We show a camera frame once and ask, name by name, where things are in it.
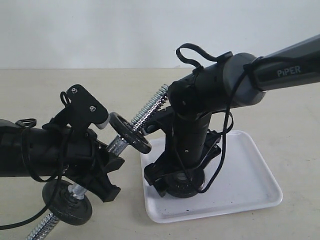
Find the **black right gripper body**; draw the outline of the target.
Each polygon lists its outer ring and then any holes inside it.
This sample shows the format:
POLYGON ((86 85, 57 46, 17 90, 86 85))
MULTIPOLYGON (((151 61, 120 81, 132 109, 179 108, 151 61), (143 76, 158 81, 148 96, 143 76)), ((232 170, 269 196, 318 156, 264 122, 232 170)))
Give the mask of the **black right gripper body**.
POLYGON ((144 168, 144 178, 150 186, 203 186, 205 167, 221 153, 217 146, 221 134, 209 130, 211 117, 211 112, 205 112, 196 119, 185 119, 167 107, 146 122, 146 134, 158 130, 165 134, 163 153, 144 168))

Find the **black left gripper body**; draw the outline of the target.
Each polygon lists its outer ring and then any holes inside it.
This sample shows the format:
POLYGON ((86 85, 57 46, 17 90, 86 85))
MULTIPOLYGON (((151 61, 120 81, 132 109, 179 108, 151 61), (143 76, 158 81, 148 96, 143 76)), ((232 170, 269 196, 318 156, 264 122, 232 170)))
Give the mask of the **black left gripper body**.
POLYGON ((90 128, 77 130, 53 122, 44 124, 42 128, 50 133, 59 133, 63 140, 67 140, 62 145, 64 175, 85 189, 95 175, 106 174, 105 166, 110 157, 117 156, 107 150, 108 146, 99 141, 98 135, 90 128))

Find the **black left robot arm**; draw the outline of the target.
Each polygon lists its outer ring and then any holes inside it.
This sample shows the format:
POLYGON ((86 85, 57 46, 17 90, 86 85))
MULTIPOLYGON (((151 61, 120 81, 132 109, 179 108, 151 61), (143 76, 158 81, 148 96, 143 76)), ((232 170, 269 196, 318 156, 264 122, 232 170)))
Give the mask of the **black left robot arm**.
POLYGON ((108 173, 118 170, 123 158, 109 153, 90 128, 75 135, 70 127, 45 124, 26 127, 18 122, 0 121, 0 176, 57 177, 62 175, 99 197, 112 202, 120 192, 108 173))

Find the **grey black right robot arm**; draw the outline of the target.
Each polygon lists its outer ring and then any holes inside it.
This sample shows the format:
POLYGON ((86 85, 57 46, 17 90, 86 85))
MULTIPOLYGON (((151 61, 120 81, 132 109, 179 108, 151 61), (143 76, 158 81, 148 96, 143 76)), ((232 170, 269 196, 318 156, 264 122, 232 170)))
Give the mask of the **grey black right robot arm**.
POLYGON ((256 105, 270 90, 320 80, 318 35, 261 57, 246 52, 212 56, 192 43, 182 47, 212 65, 205 67, 177 49, 177 57, 193 71, 169 85, 169 106, 143 129, 165 134, 163 153, 144 168, 145 180, 161 197, 190 198, 209 190, 225 161, 227 133, 234 125, 231 109, 256 105))

